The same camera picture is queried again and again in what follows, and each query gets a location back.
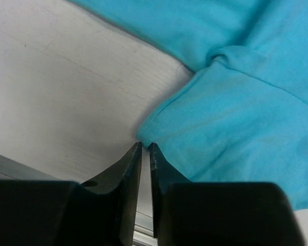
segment armpit seam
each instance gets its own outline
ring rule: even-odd
[[[251,74],[248,74],[248,73],[246,73],[246,72],[243,72],[243,71],[240,71],[240,70],[238,70],[238,69],[232,68],[232,67],[228,66],[227,64],[222,63],[221,61],[216,60],[215,62],[219,63],[220,65],[222,65],[222,66],[225,67],[226,69],[230,69],[230,70],[233,70],[233,71],[242,73],[242,74],[244,74],[244,75],[246,75],[246,76],[248,76],[248,77],[250,77],[250,78],[257,79],[257,80],[259,80],[259,81],[261,81],[261,82],[263,82],[263,83],[265,83],[265,84],[267,84],[267,85],[269,85],[269,86],[272,86],[272,87],[274,87],[274,88],[276,88],[276,89],[282,90],[283,92],[285,92],[285,93],[289,94],[290,96],[292,96],[292,97],[298,99],[299,101],[301,101],[302,103],[304,103],[305,105],[308,106],[308,102],[304,101],[302,98],[300,98],[300,97],[296,96],[295,94],[293,94],[293,93],[291,93],[291,92],[285,90],[285,89],[282,88],[282,87],[275,86],[275,85],[273,85],[272,83],[269,83],[269,82],[267,82],[267,81],[265,81],[265,80],[263,80],[263,79],[261,79],[261,78],[255,77],[255,76],[253,76],[253,75],[251,75]]]

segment white surface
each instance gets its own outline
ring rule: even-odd
[[[190,74],[63,0],[0,0],[0,154],[83,181],[118,160]],[[138,210],[151,214],[148,165]],[[308,211],[297,213],[308,239]]]

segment garment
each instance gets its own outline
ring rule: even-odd
[[[308,208],[308,0],[70,0],[195,72],[140,126],[193,181],[272,181]]]

